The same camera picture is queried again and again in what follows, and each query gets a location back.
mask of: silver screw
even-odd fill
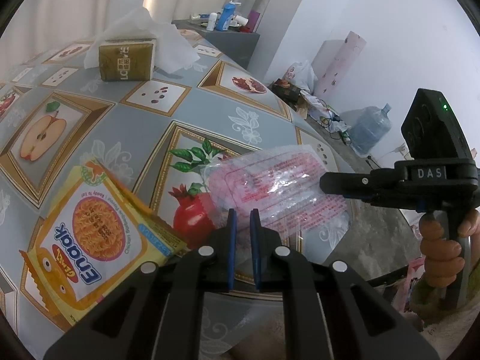
[[[335,269],[337,272],[345,272],[348,268],[347,264],[345,264],[343,261],[335,261],[332,264],[333,269]]]
[[[211,256],[213,252],[214,252],[213,247],[208,245],[203,245],[200,249],[198,249],[198,254],[200,254],[203,257]]]
[[[290,249],[286,246],[278,246],[275,248],[277,256],[286,257],[290,254]]]
[[[157,265],[151,261],[144,262],[140,267],[141,272],[144,274],[150,274],[152,272],[155,272],[156,269]]]

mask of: noodle image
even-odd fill
[[[73,235],[90,257],[111,261],[123,252],[125,232],[116,211],[104,200],[80,200],[73,212]]]

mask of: tissue pack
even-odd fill
[[[106,40],[98,47],[104,81],[148,81],[154,69],[156,39]]]

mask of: white tissue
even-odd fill
[[[85,69],[98,67],[98,47],[106,40],[153,39],[157,40],[155,66],[166,73],[191,66],[200,57],[173,24],[155,23],[148,9],[140,7],[115,21],[105,32],[97,36],[87,51]]]

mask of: transparent plastic packaging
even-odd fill
[[[320,177],[326,171],[309,145],[255,151],[211,163],[203,170],[210,191],[205,204],[213,202],[215,207],[210,219],[222,227],[228,210],[235,209],[237,246],[246,250],[250,248],[250,211],[255,208],[262,225],[277,231],[283,240],[317,228],[347,208],[342,196],[320,190]],[[248,257],[240,254],[237,263]]]
[[[368,156],[370,150],[390,131],[392,125],[387,115],[390,109],[388,104],[383,109],[366,107],[357,122],[348,130],[351,147],[358,156]]]

